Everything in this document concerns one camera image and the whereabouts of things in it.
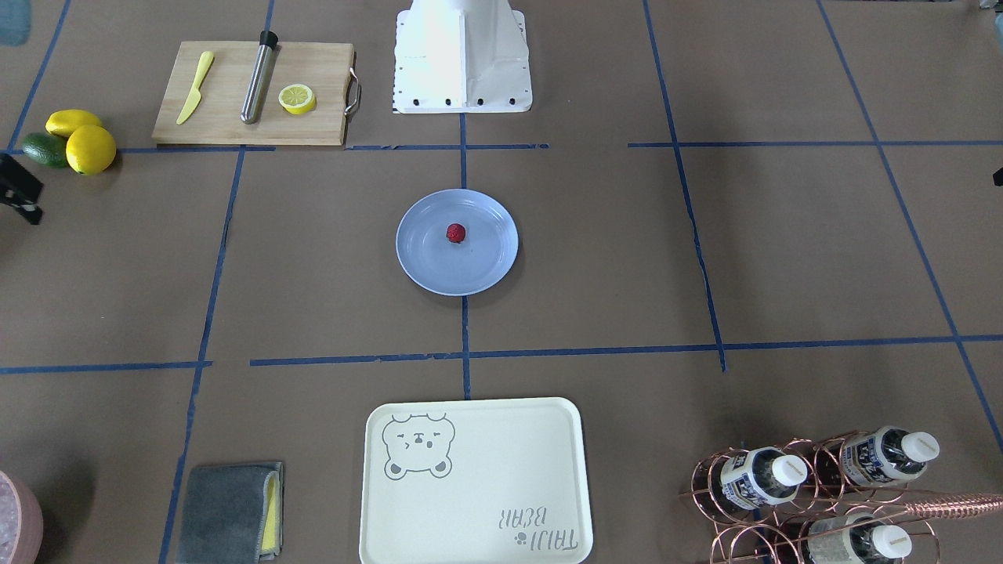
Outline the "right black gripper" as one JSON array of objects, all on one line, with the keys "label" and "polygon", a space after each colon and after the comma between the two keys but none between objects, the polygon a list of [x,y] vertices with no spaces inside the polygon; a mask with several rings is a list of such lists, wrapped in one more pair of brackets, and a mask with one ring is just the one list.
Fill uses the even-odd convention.
[{"label": "right black gripper", "polygon": [[44,185],[10,154],[1,154],[1,204],[38,225],[44,215],[38,200]]}]

